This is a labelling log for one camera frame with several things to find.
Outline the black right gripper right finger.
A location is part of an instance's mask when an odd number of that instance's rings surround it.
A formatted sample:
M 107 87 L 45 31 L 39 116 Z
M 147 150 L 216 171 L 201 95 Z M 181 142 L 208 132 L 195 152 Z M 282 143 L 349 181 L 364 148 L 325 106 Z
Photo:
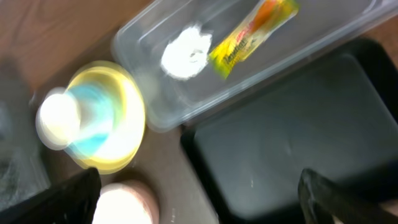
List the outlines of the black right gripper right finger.
M 309 224 L 397 223 L 397 217 L 377 205 L 349 194 L 314 170 L 304 169 L 298 183 L 298 198 Z

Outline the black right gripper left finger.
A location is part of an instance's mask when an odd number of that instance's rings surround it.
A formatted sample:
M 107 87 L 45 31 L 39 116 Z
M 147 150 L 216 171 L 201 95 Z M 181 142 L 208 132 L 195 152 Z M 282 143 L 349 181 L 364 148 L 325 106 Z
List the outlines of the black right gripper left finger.
M 91 167 L 1 212 L 1 224 L 91 223 L 101 179 Z

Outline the pink bowl with food scraps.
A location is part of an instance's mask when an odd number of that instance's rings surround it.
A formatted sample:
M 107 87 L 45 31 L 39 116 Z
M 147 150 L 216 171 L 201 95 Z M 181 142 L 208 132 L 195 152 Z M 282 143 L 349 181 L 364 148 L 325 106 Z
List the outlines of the pink bowl with food scraps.
M 100 190 L 92 224 L 159 224 L 155 192 L 138 180 L 105 185 Z

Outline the white tissue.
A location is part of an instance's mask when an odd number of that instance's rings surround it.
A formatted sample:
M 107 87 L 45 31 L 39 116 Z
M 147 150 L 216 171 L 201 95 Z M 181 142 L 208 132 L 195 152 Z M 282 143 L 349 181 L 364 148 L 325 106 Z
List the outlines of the white tissue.
M 199 24 L 186 27 L 166 46 L 160 67 L 176 80 L 189 80 L 197 76 L 208 64 L 212 39 L 212 34 L 202 32 Z

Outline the yellow orange snack wrapper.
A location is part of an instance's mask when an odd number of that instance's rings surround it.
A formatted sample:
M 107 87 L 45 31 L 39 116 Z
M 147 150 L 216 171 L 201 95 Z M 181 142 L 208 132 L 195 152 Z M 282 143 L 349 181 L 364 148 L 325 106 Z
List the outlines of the yellow orange snack wrapper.
M 209 54 L 208 60 L 223 78 L 246 60 L 274 31 L 297 15 L 294 0 L 260 0 L 244 20 Z

